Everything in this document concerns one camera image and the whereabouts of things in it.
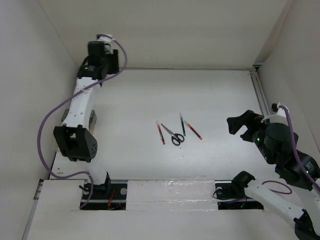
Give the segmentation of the red orange pen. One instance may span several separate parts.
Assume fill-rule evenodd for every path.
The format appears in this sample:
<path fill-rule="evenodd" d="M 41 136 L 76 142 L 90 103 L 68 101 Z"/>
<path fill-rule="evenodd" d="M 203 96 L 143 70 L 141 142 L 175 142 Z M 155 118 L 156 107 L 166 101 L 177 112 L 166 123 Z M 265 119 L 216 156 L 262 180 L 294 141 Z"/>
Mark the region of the red orange pen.
<path fill-rule="evenodd" d="M 203 139 L 203 137 L 194 129 L 194 127 L 189 122 L 187 122 L 186 120 L 184 120 L 183 122 L 200 140 Z"/>

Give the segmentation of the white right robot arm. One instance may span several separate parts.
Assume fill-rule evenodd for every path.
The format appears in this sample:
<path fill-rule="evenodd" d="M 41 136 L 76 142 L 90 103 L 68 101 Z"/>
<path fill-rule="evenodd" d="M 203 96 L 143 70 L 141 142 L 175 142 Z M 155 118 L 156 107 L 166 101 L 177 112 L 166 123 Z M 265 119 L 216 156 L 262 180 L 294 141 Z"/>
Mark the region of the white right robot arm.
<path fill-rule="evenodd" d="M 264 160 L 275 166 L 275 172 L 288 191 L 266 187 L 246 171 L 231 181 L 236 198 L 251 198 L 283 219 L 300 240 L 320 238 L 320 167 L 308 154 L 297 149 L 298 135 L 294 132 L 289 110 L 281 105 L 275 113 L 263 116 L 247 110 L 240 116 L 227 118 L 228 131 L 255 144 Z"/>

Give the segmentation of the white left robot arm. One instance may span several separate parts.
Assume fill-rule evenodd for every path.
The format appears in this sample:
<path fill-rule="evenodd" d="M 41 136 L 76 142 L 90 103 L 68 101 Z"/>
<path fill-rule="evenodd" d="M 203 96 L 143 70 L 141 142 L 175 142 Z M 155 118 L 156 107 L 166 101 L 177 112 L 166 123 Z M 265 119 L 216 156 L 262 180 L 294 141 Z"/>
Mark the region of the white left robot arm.
<path fill-rule="evenodd" d="M 71 100 L 62 125 L 54 128 L 53 135 L 61 155 L 90 173 L 94 185 L 86 183 L 83 190 L 93 191 L 95 196 L 104 199 L 111 194 L 111 180 L 94 159 L 98 142 L 90 128 L 97 120 L 93 106 L 102 86 L 99 81 L 119 72 L 119 57 L 118 51 L 112 49 L 111 40 L 106 37 L 88 42 L 87 49 L 88 55 L 77 72 L 74 90 L 77 96 Z"/>

